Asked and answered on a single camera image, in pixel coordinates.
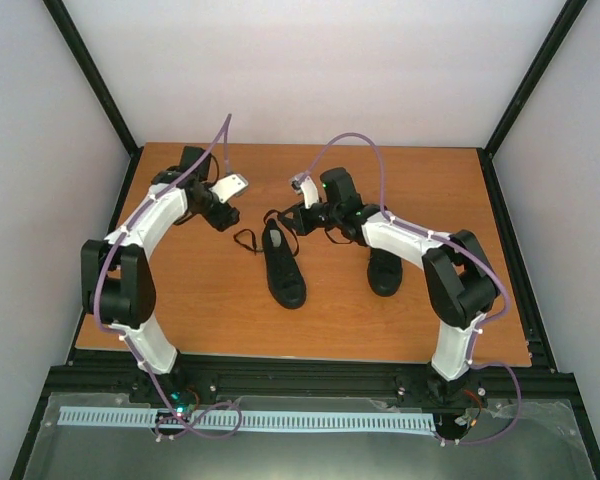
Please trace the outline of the black sneaker one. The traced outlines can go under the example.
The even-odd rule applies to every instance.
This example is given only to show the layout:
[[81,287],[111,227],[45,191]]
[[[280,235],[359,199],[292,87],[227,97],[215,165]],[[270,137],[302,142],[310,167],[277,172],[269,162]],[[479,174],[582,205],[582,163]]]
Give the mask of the black sneaker one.
[[245,250],[257,255],[263,254],[266,267],[267,286],[273,299],[282,307],[294,310],[302,307],[307,298],[307,287],[296,261],[299,253],[297,236],[289,229],[296,247],[289,246],[283,232],[282,213],[269,210],[263,217],[264,230],[261,245],[257,244],[255,232],[242,229],[233,235],[233,240]]

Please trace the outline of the black sneaker with laces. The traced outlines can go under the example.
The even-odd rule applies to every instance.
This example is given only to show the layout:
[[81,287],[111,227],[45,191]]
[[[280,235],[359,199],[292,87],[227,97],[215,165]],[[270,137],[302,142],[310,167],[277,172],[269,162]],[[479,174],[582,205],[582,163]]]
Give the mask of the black sneaker with laces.
[[376,295],[380,297],[393,296],[402,284],[401,258],[386,250],[371,248],[367,279],[371,290]]

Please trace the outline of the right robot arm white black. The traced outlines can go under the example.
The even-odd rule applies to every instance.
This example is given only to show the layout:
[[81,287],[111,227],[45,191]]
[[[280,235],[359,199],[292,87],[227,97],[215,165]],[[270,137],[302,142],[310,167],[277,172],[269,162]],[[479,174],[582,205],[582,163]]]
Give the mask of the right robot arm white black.
[[302,199],[284,211],[283,223],[300,236],[336,229],[351,243],[382,251],[423,272],[440,321],[426,388],[435,403],[451,403],[474,365],[475,342],[488,313],[497,298],[508,296],[477,237],[468,230],[428,230],[364,203],[342,167],[324,172],[320,180],[314,183],[308,173],[291,179]]

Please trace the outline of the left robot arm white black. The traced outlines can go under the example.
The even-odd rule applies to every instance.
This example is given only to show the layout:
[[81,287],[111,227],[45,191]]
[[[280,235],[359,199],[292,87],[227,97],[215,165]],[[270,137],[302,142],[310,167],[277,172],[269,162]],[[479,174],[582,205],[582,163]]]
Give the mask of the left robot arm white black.
[[233,172],[210,181],[214,159],[208,150],[186,146],[177,165],[154,176],[129,218],[104,239],[86,241],[80,252],[83,309],[129,347],[139,369],[155,374],[154,392],[170,403],[186,395],[188,378],[174,368],[178,350],[156,318],[149,260],[171,227],[195,216],[219,232],[238,223],[240,212],[229,200],[244,193],[248,181]]

